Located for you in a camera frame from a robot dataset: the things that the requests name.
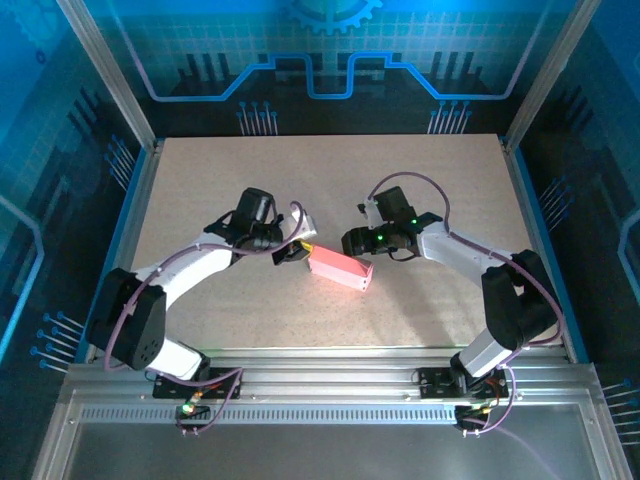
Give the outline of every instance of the metal sheet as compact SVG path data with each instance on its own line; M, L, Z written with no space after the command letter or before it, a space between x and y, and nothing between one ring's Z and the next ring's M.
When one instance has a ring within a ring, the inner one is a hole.
M563 480L598 478L577 407L518 409L505 426ZM81 426L68 480L552 478L500 433L446 426L224 426L184 439L158 425Z

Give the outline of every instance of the metal frame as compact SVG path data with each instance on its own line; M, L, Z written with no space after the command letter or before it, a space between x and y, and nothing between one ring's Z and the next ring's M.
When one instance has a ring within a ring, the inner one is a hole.
M507 153L513 152L531 126L551 87L564 70L569 57L589 26L602 0L579 0L558 34L540 72L522 101L507 132Z
M126 234L121 233L122 237L117 237L110 248L110 258L105 263L108 271L115 265L127 265L131 261L139 234L136 223L141 225L136 220L146 208L157 166L157 157L151 159L156 139L84 2L57 1L129 126L148 152L145 172L141 173L143 180L137 188L139 192L131 196L132 213L123 212ZM514 186L519 189L532 243L541 252L546 251L545 239L536 228L535 212L531 211L531 206L524 205L528 195L526 186L522 186L514 152L600 1L580 0L577 3L507 134L507 164L514 175ZM553 252L546 253L546 266L554 271ZM571 317L570 305L568 314ZM565 341L570 358L579 358L578 346L572 344L571 338L565 338ZM317 420L312 412L324 411L328 412L327 416L320 421L328 423L364 421L427 425L452 423L453 406L464 401L421 400L418 386L413 383L413 373L419 367L448 366L449 359L458 351L457 348L358 348L246 349L205 353L214 357L217 365L246 369L242 396L234 400L229 405L229 413L222 416L225 423L309 423ZM91 350L87 358L94 353ZM572 365L566 359L565 350L554 347L527 351L513 367L518 391L522 394L517 406L577 405L600 477L632 478L593 366ZM95 422L172 423L179 402L152 399L152 387L142 372L113 375L102 371L99 362L73 365L51 418L33 478L63 478L73 461L80 425ZM344 412L351 415L345 418Z
M156 136L151 125L87 6L82 0L57 2L140 145L147 151L153 151Z
M245 367L242 394L229 405L222 422L317 423L314 414L306 412L322 410L326 415L320 419L322 423L332 424L454 423L448 412L454 405L467 401L421 400L414 371L419 367L448 366L451 355L457 351L454 348L216 351L216 365ZM600 478L632 478L593 366L570 364L564 349L554 347L525 352L514 361L513 368L520 398L517 406L578 405ZM33 478L63 478L73 461L80 425L154 423L169 427L181 402L153 399L152 389L153 384L142 372L106 373L99 361L72 366ZM274 410L280 413L269 413ZM368 412L377 414L369 416Z

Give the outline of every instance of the gear logo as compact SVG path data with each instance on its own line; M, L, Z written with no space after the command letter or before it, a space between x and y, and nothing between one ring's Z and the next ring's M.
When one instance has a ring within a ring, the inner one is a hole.
M0 10L13 15L22 33L42 48L58 31L58 7L55 0L0 0Z
M285 9L302 28L333 35L338 30L347 33L348 27L359 28L360 21L371 19L372 10L381 6L381 0L291 0Z

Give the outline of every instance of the black mounting bracket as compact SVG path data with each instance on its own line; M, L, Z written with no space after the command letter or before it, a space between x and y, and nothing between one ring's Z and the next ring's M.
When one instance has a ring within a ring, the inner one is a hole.
M456 372L448 367L418 368L414 376L416 374L416 383L420 388L421 399L474 398L488 400L495 398L496 393L500 398L509 396L504 370L493 370L479 379L456 375ZM490 378L495 380L495 387L486 382ZM470 379L473 380L473 383L460 385L460 382L465 383Z
M235 370L234 368L209 368L209 372L207 374L207 378L217 378L220 375L224 375L225 373L230 372L231 370ZM230 376L229 378L220 382L220 386L214 389L206 391L202 395L202 400L215 400L215 399L225 399L227 394L229 393L229 389L232 387L235 381L235 375ZM153 387L153 398L162 398L162 399L176 399L188 401L189 398L196 392L198 388L194 387L186 387L184 385L179 385L171 380L158 376L155 381L155 385ZM240 396L240 392L242 390L242 376L240 377L240 382L233 390L231 394L231 399L235 400Z

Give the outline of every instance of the wire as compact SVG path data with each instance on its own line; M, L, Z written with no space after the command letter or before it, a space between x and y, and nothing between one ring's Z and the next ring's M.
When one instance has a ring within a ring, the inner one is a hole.
M465 421L471 422L471 423L475 423L475 424L478 424L478 425L482 425L483 427L486 426L489 423L488 420L486 422L483 422L482 420L478 420L476 418L465 418ZM513 433L511 430L507 430L504 427L496 427L496 430L498 432L502 433L503 435L506 435L506 436L510 437L511 439L515 440L520 445L522 445L524 448L526 448L529 451L529 453L538 461L538 463L540 465L542 465L544 467L544 469L547 471L547 473L549 473L553 478L555 478L556 480L562 480L560 475L558 475L551 468L551 466L547 462L544 461L542 456L528 442L526 442L523 438L520 438L518 435Z
M491 388L493 388L493 392L496 394L496 407L500 406L500 389L498 388L498 385L496 385L496 382L491 378L487 379L487 383L491 385Z
M418 255L416 255L415 253L413 255L409 255L408 257L404 257L404 258L396 258L393 256L393 253L391 252L387 252L387 254L389 255L389 258L391 260L393 260L394 262L408 262L409 260L413 260L414 258L418 258Z
M367 198L369 200L371 200L373 198L373 195L378 191L378 189L385 182L387 182L388 180L391 180L392 178L400 177L400 176L409 176L409 177L420 178L420 179L428 182L436 190L438 190L438 192L440 193L440 196L442 196L442 199L444 200L444 207L445 207L444 218L443 218L444 229L449 234L449 236L451 238L453 238L454 240L462 243L463 245L466 245L467 247L470 247L470 248L476 250L477 252L480 252L480 253L482 253L484 255L488 255L489 257L493 256L494 258L500 260L501 262L506 263L511 268L513 268L516 272L518 272L520 275L522 275L527 281L529 281L529 283L531 283L531 285L533 285L533 287L540 292L540 294L543 296L543 298L547 302L549 302L549 305L553 309L553 312L555 313L555 315L556 315L556 317L558 319L558 330L551 337L545 338L543 340L537 340L537 341L529 342L529 345L531 345L531 346L548 345L549 343L554 342L555 340L560 338L562 336L562 334L564 333L564 331L565 331L565 319L564 319L564 314L562 313L562 309L560 308L560 305L558 305L558 302L556 302L555 298L553 298L553 295L551 295L549 293L549 291L546 288L544 288L544 286L540 282L538 282L538 280L536 280L533 277L533 275L531 275L529 272L527 272L524 268L522 268L520 265L518 265L516 262L514 262L510 258L507 258L507 257L505 257L505 256L503 256L503 255L501 255L499 253L496 253L496 252L494 252L492 250L489 250L488 248L483 247L482 245L478 245L477 243L472 242L471 240L467 240L466 238L461 237L460 235L456 234L455 232L452 232L451 228L449 226L449 216L451 215L451 203L449 202L449 197L447 196L446 192L442 189L442 187L440 185L438 185L434 180L432 180L431 178L427 177L426 175L423 175L421 173L416 173L416 172L396 172L396 173L392 173L391 175L387 175L385 178L380 180L378 182L378 184L375 187L373 187L373 190L371 190L371 193L369 194L369 196ZM512 360L519 353L520 353L519 349L515 350L509 356L509 358L506 361Z
M275 198L271 199L271 208L273 210L273 221L277 222L278 221L278 209L276 208L276 199Z
M513 373L513 368L511 368L509 365L501 365L498 368L507 369L509 371L509 374L511 375L511 395L509 395L509 403L507 404L507 408L505 409L502 416L498 420L496 420L494 424L492 425L485 424L482 430L476 430L474 432L476 435L483 435L485 433L489 433L491 430L498 428L500 424L504 422L504 420L507 418L507 416L511 412L511 409L513 408L513 402L516 398L516 391L518 389L518 385L516 382L516 375L515 373Z
M129 298L129 300L127 301L127 303L124 305L122 312L120 313L120 316L118 317L118 320L116 321L116 324L113 327L113 331L111 332L111 336L109 337L109 341L107 342L107 348L105 349L104 352L104 357L103 357L103 367L106 371L112 372L112 371L117 371L117 370L121 370L122 368L126 368L126 365L118 365L117 367L112 367L111 366L111 354L113 353L113 347L116 343L116 340L118 339L118 335L120 335L120 331L122 330L122 325L124 325L124 322L127 318L127 315L129 315L129 313L131 312L132 308L134 307L134 305L136 304L136 302L138 301L138 297L140 297L140 295L142 294L142 291L147 288L147 286L149 286L149 284L158 276L160 275L160 273L165 270L168 266L170 266L172 263L174 263L176 260L182 258L183 256L192 253L192 252L196 252L196 251L200 251L200 250L210 250L210 251L215 251L215 250L227 250L236 254L240 254L240 255L264 255L264 254L271 254L271 253L275 253L278 250L286 247L289 243L291 243L296 236L298 235L298 233L300 232L300 230L302 229L302 224L304 222L304 209L302 208L302 205L299 202L293 201L291 202L291 206L295 207L298 209L298 211L300 212L300 216L298 218L298 223L296 225L296 228L293 230L293 232L291 233L291 235L289 235L289 237L287 237L285 240L282 241L282 243L276 247L273 248L268 248L266 250L260 250L260 251L252 251L252 250L242 250L239 248L234 248L234 247L230 247L228 245L220 245L220 244L216 244L216 243L201 243L201 244L195 244L195 245L191 245L187 248L184 248L176 253L174 253L173 255L171 255L169 258L167 258L166 260L164 260L159 266L158 268L156 268L145 280L143 280L140 285L138 286L138 288L133 292L133 295L131 295L131 297ZM165 375L167 378L169 378L171 381L174 381L176 383L180 383L180 382L184 382L184 380L180 380L176 377L173 377L171 375ZM207 386L210 385L212 383L215 382L192 382L192 383L197 383L196 385L188 385L188 386L194 386L194 387L202 387L202 386Z
M200 433L203 433L209 430L218 421L218 419L222 415L224 408L227 406L227 403L229 403L229 400L233 396L233 392L238 386L238 383L240 383L240 376L242 375L242 371L243 371L242 368L237 368L233 370L231 374L226 377L226 378L229 378L234 373L236 374L233 380L233 385L231 385L231 388L229 388L229 392L227 392L227 396L225 397L224 402L222 402L222 405L220 406L216 414L213 416L213 418L209 422L207 422L205 425L203 425L202 427L187 428L179 418L176 419L176 426L182 430L183 435L192 434L197 436Z

